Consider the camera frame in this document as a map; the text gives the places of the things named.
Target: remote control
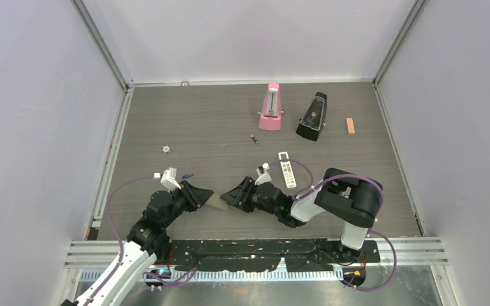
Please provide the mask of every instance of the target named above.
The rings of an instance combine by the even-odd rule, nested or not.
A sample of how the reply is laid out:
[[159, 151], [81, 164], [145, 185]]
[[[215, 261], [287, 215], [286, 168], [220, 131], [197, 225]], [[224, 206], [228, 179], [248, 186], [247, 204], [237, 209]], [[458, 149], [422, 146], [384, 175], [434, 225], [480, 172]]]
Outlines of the remote control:
[[[279, 160], [288, 159], [288, 152], [279, 152]], [[290, 161], [282, 161], [281, 169], [283, 170], [283, 177], [285, 178], [286, 188], [293, 189], [296, 188], [294, 172], [292, 171], [292, 166]]]

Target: table surface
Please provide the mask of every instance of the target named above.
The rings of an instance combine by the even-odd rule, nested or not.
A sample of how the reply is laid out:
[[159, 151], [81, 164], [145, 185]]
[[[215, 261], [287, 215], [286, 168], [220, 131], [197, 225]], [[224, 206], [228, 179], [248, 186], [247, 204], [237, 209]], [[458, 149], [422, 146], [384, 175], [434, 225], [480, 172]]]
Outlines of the table surface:
[[[375, 229], [389, 237], [419, 235], [370, 83], [281, 84], [281, 131], [258, 128], [265, 90], [266, 85], [136, 88], [110, 191], [133, 178], [174, 167], [179, 177], [194, 173], [190, 184], [223, 194], [245, 176], [255, 178], [255, 168], [276, 161], [278, 152], [288, 151], [311, 168], [315, 182], [330, 167], [379, 181], [385, 201]], [[295, 130], [317, 91], [328, 96], [327, 120], [319, 140], [312, 142]], [[353, 118], [355, 135], [346, 133], [347, 117]], [[172, 147], [171, 153], [161, 152], [164, 145]], [[293, 170], [298, 183], [293, 190], [286, 190], [279, 166], [270, 170], [273, 184], [287, 194], [309, 184], [305, 170], [297, 164]], [[111, 213], [123, 237], [140, 219], [151, 194], [163, 189], [158, 181], [142, 180], [116, 193]], [[98, 240], [115, 240], [107, 217], [106, 210]], [[342, 229], [343, 221], [326, 212], [292, 229], [262, 211], [247, 214], [233, 207], [222, 211], [205, 206], [183, 213], [168, 227], [168, 234], [173, 239], [335, 238]]]

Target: orange block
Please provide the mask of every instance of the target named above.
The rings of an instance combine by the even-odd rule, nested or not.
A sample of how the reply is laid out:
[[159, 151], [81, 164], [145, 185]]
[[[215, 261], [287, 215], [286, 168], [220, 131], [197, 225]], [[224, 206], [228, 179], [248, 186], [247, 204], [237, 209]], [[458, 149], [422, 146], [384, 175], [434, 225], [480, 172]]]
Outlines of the orange block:
[[346, 118], [346, 131], [349, 135], [354, 135], [356, 133], [354, 131], [354, 120], [352, 120], [352, 118]]

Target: white panel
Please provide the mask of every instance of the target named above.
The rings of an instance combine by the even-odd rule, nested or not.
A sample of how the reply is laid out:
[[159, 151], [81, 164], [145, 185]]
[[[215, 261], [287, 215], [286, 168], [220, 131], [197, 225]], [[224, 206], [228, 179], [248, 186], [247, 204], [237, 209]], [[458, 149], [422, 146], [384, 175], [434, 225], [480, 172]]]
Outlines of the white panel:
[[414, 0], [94, 0], [136, 83], [372, 80]]
[[50, 305], [121, 96], [69, 1], [0, 1], [0, 305]]
[[490, 1], [429, 1], [380, 88], [461, 305], [490, 305]]

